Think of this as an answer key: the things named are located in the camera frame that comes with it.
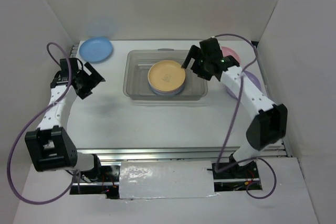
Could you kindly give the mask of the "blue plastic plate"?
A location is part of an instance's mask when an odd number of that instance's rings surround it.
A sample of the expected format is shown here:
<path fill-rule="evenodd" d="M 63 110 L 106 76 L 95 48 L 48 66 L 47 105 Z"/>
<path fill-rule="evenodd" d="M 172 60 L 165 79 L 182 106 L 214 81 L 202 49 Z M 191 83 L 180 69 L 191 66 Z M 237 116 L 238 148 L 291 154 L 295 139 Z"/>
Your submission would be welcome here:
<path fill-rule="evenodd" d="M 113 52 L 113 45 L 104 37 L 90 38 L 79 47 L 81 58 L 89 63 L 99 63 L 107 60 Z"/>

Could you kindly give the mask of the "orange plastic plate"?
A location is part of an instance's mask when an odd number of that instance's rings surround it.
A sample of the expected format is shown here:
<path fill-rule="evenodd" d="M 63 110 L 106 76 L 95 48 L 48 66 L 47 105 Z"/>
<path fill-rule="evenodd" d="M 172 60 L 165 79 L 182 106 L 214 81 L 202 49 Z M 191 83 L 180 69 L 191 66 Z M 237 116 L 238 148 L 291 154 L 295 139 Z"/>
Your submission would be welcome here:
<path fill-rule="evenodd" d="M 165 91 L 176 89 L 184 84 L 185 80 L 185 70 L 178 62 L 172 60 L 157 62 L 148 72 L 149 84 Z"/>

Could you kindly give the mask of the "cream plastic plate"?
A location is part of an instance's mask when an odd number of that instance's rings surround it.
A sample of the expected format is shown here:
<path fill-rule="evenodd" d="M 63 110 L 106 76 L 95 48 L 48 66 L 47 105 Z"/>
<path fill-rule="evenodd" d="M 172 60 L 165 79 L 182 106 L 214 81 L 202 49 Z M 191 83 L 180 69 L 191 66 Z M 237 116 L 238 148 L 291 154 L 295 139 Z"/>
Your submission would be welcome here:
<path fill-rule="evenodd" d="M 180 93 L 184 87 L 185 87 L 185 84 L 182 84 L 181 86 L 177 87 L 176 89 L 173 89 L 173 90 L 168 90 L 168 91 L 165 91 L 165 90 L 162 90 L 162 89 L 158 89 L 158 88 L 155 88 L 153 85 L 149 84 L 151 90 L 154 92 L 154 93 L 162 93 L 162 94 L 178 94 Z"/>

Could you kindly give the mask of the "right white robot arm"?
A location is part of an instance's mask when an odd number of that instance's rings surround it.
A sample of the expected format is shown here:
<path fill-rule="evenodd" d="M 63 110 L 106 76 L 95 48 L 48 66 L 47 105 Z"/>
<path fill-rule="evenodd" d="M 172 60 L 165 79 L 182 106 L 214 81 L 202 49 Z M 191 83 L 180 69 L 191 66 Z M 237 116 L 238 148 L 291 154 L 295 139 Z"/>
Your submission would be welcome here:
<path fill-rule="evenodd" d="M 229 165 L 216 164 L 214 172 L 229 170 L 236 178 L 242 177 L 250 164 L 268 145 L 286 135 L 288 110 L 275 104 L 246 76 L 246 70 L 231 55 L 223 56 L 219 42 L 212 37 L 192 45 L 182 68 L 190 68 L 199 78 L 209 81 L 215 77 L 237 97 L 237 105 L 248 112 L 251 123 L 246 131 L 246 141 L 229 157 Z"/>

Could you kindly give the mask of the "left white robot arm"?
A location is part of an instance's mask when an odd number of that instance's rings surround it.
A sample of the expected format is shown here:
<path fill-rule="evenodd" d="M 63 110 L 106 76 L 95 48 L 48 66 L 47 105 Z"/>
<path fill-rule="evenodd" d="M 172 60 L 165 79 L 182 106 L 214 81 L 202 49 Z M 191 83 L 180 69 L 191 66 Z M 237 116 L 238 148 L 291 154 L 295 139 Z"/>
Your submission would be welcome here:
<path fill-rule="evenodd" d="M 51 84 L 51 97 L 42 121 L 34 131 L 25 134 L 25 143 L 34 168 L 38 172 L 80 170 L 86 181 L 103 177 L 103 167 L 96 154 L 77 151 L 67 133 L 71 107 L 75 99 L 85 99 L 92 89 L 104 82 L 104 77 L 88 62 L 77 58 L 60 60 L 60 70 Z"/>

